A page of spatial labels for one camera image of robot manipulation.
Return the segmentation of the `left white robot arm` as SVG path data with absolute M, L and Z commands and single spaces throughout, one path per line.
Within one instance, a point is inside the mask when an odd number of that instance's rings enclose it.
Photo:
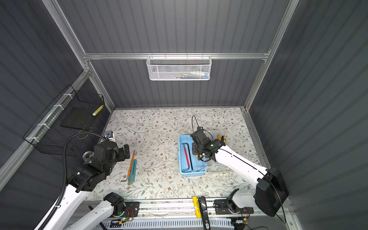
M 80 206 L 82 201 L 95 187 L 112 173 L 118 162 L 130 158 L 129 145 L 118 147 L 117 143 L 108 137 L 99 135 L 101 143 L 95 145 L 94 150 L 84 153 L 84 163 L 76 173 L 68 175 L 66 151 L 68 144 L 77 135 L 70 137 L 63 147 L 63 182 L 61 193 L 55 203 L 36 226 L 37 230 L 62 230 Z M 126 209 L 123 197 L 117 193 L 110 193 L 103 201 L 83 218 L 70 226 L 73 230 L 91 230 L 104 219 L 115 216 L 121 217 Z

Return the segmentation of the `yellow black screwdriver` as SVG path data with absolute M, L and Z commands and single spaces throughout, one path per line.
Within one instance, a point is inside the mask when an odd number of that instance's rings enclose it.
M 226 143 L 226 137 L 225 136 L 217 135 L 217 139 L 220 140 L 221 142 L 223 142 L 224 144 Z

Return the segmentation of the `teal handled tool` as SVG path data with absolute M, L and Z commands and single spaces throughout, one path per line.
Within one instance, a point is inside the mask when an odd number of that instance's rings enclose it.
M 128 184 L 129 185 L 131 185 L 135 181 L 136 168 L 137 168 L 137 160 L 134 160 L 132 168 L 131 168 L 130 176 L 129 176 L 129 179 L 128 179 Z

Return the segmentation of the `orange handled tool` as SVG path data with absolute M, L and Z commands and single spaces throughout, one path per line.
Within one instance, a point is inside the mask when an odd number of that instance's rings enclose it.
M 136 151 L 134 150 L 133 151 L 133 156 L 132 156 L 132 159 L 131 159 L 131 163 L 130 163 L 130 167 L 129 167 L 129 171 L 127 173 L 127 176 L 124 180 L 121 180 L 120 182 L 128 182 L 129 180 L 129 177 L 131 175 L 131 172 L 132 172 L 132 167 L 133 167 L 133 163 L 134 163 L 134 159 L 135 159 L 135 154 L 136 154 Z

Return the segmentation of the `light blue toolbox base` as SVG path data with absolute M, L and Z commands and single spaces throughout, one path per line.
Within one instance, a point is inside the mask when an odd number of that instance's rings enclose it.
M 179 170 L 182 176 L 202 176 L 207 172 L 207 164 L 199 161 L 194 153 L 194 141 L 190 135 L 179 136 L 178 148 Z

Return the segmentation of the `black hex key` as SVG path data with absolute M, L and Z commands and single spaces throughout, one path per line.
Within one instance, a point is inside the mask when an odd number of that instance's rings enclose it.
M 182 146 L 184 147 L 184 153 L 185 153 L 185 157 L 186 157 L 186 161 L 187 161 L 187 169 L 184 169 L 183 172 L 189 171 L 189 170 L 193 170 L 193 166 L 190 160 L 190 154 L 189 154 L 189 145 L 187 143 L 183 143 Z

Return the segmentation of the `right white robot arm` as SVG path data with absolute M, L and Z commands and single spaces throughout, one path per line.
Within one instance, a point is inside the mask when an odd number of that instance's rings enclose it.
M 235 189 L 227 197 L 228 209 L 237 213 L 240 209 L 258 207 L 264 214 L 274 217 L 289 196 L 285 180 L 279 169 L 257 165 L 233 151 L 224 142 L 206 139 L 192 144 L 194 155 L 227 166 L 252 187 L 250 192 Z

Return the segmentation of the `red handled tool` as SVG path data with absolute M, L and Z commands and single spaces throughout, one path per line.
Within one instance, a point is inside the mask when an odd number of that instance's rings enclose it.
M 186 157 L 187 166 L 188 166 L 187 170 L 188 170 L 188 169 L 190 169 L 189 157 L 188 157 L 188 154 L 187 154 L 187 150 L 186 150 L 185 144 L 183 144 L 183 147 L 184 147 L 185 157 Z

